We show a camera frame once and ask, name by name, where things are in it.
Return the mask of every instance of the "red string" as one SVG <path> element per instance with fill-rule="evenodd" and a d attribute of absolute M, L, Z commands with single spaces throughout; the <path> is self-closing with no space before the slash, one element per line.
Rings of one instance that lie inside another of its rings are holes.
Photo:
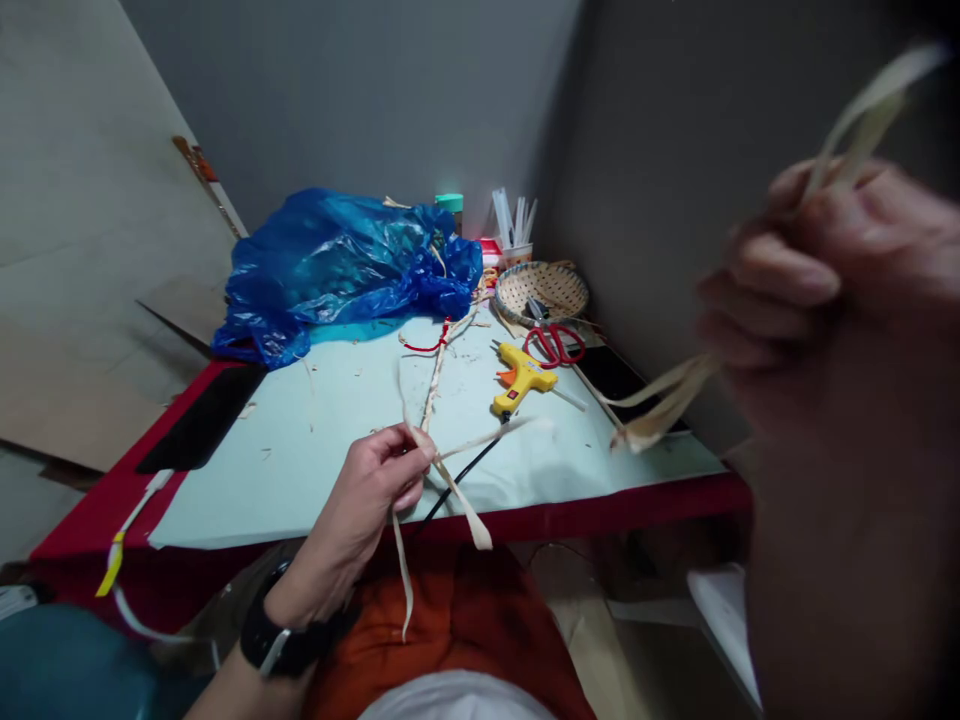
<path fill-rule="evenodd" d="M 441 345 L 447 344 L 446 338 L 447 338 L 447 330 L 449 328 L 450 328 L 450 318 L 448 317 L 446 320 L 443 321 L 443 331 L 440 333 L 440 340 L 432 348 L 415 348 L 413 345 L 410 345 L 409 343 L 404 343 L 403 346 L 407 350 L 413 350 L 414 352 L 434 352 L 436 350 L 439 350 Z"/>

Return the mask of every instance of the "cup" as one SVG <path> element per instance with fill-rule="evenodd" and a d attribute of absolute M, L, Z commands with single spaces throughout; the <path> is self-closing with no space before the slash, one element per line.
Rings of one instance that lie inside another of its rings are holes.
<path fill-rule="evenodd" d="M 514 265 L 530 262 L 533 260 L 533 245 L 520 245 L 519 247 L 503 249 L 503 269 L 509 270 Z"/>

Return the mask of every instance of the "green bottle cap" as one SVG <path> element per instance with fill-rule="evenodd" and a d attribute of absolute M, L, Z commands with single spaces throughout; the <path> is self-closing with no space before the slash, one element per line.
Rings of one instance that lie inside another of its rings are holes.
<path fill-rule="evenodd" d="M 463 195 L 460 193 L 437 195 L 434 199 L 437 201 L 438 206 L 448 212 L 463 212 Z"/>

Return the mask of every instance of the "black power cord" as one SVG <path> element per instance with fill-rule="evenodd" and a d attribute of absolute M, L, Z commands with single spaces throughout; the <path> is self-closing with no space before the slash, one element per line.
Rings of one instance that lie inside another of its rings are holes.
<path fill-rule="evenodd" d="M 503 415 L 500 416 L 500 424 L 506 425 L 508 422 L 510 422 L 510 413 L 505 412 Z M 473 468 L 476 467 L 477 463 L 483 460 L 484 456 L 488 452 L 493 450 L 494 447 L 496 447 L 497 443 L 500 442 L 500 439 L 502 437 L 503 436 L 501 435 L 491 440 L 490 444 L 487 445 L 483 450 L 481 450 L 480 453 L 473 460 L 471 460 L 470 463 L 463 470 L 460 471 L 460 474 L 457 475 L 457 477 L 454 479 L 453 484 L 459 485 L 460 481 L 467 476 L 467 473 L 473 470 Z M 413 540 L 416 540 L 417 536 L 420 533 L 422 533 L 423 529 L 427 526 L 427 523 L 433 520 L 433 516 L 440 511 L 440 508 L 443 507 L 443 504 L 447 501 L 447 498 L 450 497 L 451 492 L 453 491 L 450 488 L 447 488 L 446 490 L 443 491 L 443 494 L 440 495 L 440 499 L 437 500 L 436 504 L 430 509 L 430 512 L 428 512 L 427 516 L 423 519 L 423 522 L 420 523 L 420 527 L 418 527 L 416 530 L 413 531 L 413 535 L 410 537 L 411 542 Z"/>

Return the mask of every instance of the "yellow glue gun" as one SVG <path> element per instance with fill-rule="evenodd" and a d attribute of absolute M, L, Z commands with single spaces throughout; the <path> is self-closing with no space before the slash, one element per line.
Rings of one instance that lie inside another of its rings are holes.
<path fill-rule="evenodd" d="M 509 343 L 497 344 L 497 352 L 503 358 L 511 369 L 506 372 L 498 372 L 499 375 L 510 388 L 503 395 L 497 395 L 493 399 L 493 412 L 501 416 L 508 412 L 511 415 L 517 411 L 520 401 L 526 397 L 530 388 L 536 388 L 540 392 L 548 392 L 557 384 L 556 373 L 544 370 L 540 363 L 527 355 L 523 350 L 514 347 Z"/>

